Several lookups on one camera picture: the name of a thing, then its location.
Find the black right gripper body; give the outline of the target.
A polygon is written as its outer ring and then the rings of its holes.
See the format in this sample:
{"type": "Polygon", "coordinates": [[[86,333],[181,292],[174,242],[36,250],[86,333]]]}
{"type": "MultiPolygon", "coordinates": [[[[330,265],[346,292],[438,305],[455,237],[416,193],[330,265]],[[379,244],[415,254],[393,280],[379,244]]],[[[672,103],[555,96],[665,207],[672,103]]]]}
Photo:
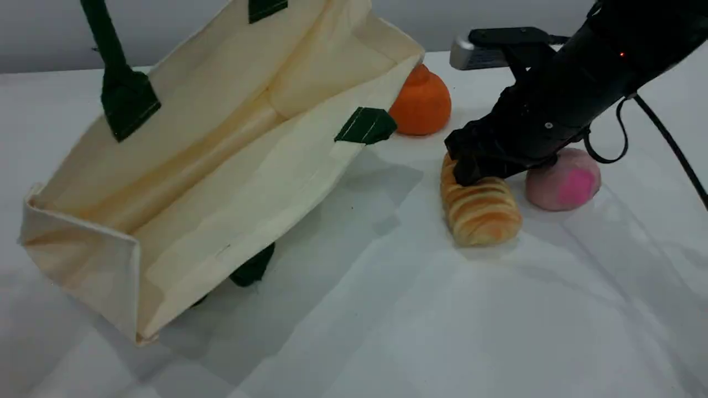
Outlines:
{"type": "Polygon", "coordinates": [[[584,72],[553,73],[516,81],[492,111],[445,139],[451,159],[487,156],[507,172],[512,162],[534,162],[587,136],[592,123],[592,78],[584,72]]]}

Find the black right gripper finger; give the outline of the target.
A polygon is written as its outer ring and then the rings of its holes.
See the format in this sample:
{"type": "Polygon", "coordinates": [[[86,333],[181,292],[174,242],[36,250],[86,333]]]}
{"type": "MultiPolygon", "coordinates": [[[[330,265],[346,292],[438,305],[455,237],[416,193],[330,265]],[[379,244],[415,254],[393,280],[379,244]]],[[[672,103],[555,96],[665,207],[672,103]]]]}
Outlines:
{"type": "Polygon", "coordinates": [[[512,162],[511,165],[508,167],[508,173],[506,174],[506,178],[512,178],[516,175],[526,173],[528,171],[548,169],[556,164],[558,158],[558,155],[551,155],[549,157],[534,162],[512,162]]]}
{"type": "Polygon", "coordinates": [[[500,163],[487,156],[465,155],[458,159],[453,177],[461,186],[472,186],[481,179],[498,176],[500,163]]]}

